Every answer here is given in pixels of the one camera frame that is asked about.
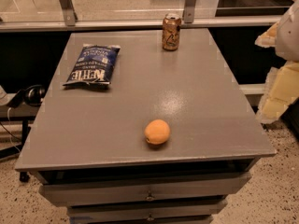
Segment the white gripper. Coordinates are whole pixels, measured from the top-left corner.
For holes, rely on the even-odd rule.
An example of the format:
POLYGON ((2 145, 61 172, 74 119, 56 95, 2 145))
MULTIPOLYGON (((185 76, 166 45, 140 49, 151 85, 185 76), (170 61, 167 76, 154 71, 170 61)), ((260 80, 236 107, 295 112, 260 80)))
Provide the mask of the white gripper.
POLYGON ((278 120, 299 98, 299 0, 296 0, 279 23, 259 35, 255 44, 275 47, 276 55, 287 60, 280 68, 267 74, 264 94, 258 105, 256 119, 262 124, 278 120))

